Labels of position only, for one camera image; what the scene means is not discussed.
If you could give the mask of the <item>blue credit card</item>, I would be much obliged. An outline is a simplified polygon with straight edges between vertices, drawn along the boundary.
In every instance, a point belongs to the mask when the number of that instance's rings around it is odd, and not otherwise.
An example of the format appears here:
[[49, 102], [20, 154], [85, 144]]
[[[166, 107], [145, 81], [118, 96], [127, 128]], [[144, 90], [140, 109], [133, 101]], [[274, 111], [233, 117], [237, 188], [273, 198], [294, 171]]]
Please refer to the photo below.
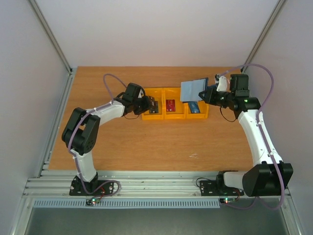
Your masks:
[[188, 107], [189, 107], [191, 114], [200, 114], [201, 113], [198, 102], [196, 102], [196, 101], [188, 102]]

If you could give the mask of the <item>black VIP credit card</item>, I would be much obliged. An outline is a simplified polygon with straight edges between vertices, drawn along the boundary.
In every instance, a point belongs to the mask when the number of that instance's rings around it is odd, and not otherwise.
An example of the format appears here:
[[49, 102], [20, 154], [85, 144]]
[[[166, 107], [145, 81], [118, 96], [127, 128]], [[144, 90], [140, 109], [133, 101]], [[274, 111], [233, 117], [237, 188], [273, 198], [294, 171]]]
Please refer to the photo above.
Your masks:
[[149, 114], [158, 114], [158, 113], [159, 113], [158, 101], [152, 101], [151, 107], [149, 109]]

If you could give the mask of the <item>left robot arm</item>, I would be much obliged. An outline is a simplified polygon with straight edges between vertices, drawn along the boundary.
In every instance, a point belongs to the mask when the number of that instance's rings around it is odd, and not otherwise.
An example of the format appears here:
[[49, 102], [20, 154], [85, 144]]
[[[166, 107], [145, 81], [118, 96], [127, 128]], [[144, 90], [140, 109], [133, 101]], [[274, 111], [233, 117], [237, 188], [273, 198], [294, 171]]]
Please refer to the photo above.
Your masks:
[[156, 101], [146, 95], [144, 89], [129, 83], [126, 90], [104, 105], [92, 109], [75, 108], [62, 133], [62, 141], [73, 156], [77, 174], [71, 182], [71, 196], [111, 196], [117, 191], [114, 180], [100, 180], [93, 164], [92, 149], [98, 136], [99, 127], [115, 118], [129, 113], [140, 115]]

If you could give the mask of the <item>blue card holder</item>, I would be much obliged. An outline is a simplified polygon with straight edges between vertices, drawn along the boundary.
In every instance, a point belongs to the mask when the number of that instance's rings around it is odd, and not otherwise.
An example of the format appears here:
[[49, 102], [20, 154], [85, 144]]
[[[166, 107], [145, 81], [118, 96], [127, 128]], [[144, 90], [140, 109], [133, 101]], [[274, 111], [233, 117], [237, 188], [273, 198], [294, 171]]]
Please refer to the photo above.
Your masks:
[[180, 101], [181, 102], [198, 102], [201, 101], [199, 93], [206, 90], [210, 86], [217, 86], [217, 84], [208, 84], [209, 78], [201, 78], [191, 81], [181, 82], [180, 84]]

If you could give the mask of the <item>red credit card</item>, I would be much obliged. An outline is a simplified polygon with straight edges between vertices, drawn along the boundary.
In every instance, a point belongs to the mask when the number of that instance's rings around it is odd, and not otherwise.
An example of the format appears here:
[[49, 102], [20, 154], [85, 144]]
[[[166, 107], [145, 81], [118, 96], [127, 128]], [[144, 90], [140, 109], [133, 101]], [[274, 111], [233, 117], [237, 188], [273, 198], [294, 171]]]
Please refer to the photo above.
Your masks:
[[165, 100], [166, 112], [175, 112], [176, 111], [176, 103], [174, 99], [166, 99]]

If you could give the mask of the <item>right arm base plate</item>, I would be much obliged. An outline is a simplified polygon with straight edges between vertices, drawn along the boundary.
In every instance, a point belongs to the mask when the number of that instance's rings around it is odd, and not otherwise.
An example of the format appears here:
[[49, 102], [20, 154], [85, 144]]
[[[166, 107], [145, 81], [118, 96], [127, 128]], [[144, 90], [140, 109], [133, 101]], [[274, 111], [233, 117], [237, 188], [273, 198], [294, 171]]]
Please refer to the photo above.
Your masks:
[[201, 196], [244, 196], [244, 192], [237, 188], [230, 188], [215, 180], [201, 179], [197, 183]]

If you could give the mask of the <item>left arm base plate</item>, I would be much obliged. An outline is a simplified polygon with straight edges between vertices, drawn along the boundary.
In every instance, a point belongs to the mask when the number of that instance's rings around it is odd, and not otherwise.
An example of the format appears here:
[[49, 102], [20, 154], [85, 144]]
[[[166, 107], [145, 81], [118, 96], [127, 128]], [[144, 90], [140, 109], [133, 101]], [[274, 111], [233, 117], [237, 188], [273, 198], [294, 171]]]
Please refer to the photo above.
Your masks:
[[91, 182], [82, 181], [78, 176], [75, 176], [71, 182], [69, 195], [70, 196], [113, 196], [121, 189], [119, 181], [115, 180], [99, 180], [96, 175]]

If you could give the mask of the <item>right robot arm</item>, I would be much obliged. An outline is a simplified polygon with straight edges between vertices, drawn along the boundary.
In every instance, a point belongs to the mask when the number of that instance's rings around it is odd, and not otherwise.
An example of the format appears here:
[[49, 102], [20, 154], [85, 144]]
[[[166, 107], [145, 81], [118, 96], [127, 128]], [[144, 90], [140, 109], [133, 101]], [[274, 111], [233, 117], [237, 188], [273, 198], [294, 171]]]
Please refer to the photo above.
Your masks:
[[219, 172], [216, 190], [227, 194], [236, 188], [249, 197], [280, 196], [291, 179], [293, 168], [290, 163], [283, 162], [275, 150], [265, 126], [261, 104], [258, 98], [249, 95], [248, 82], [249, 77], [245, 74], [232, 74], [229, 80], [220, 76], [216, 85], [199, 93], [205, 103], [233, 111], [252, 153], [252, 169], [247, 172]]

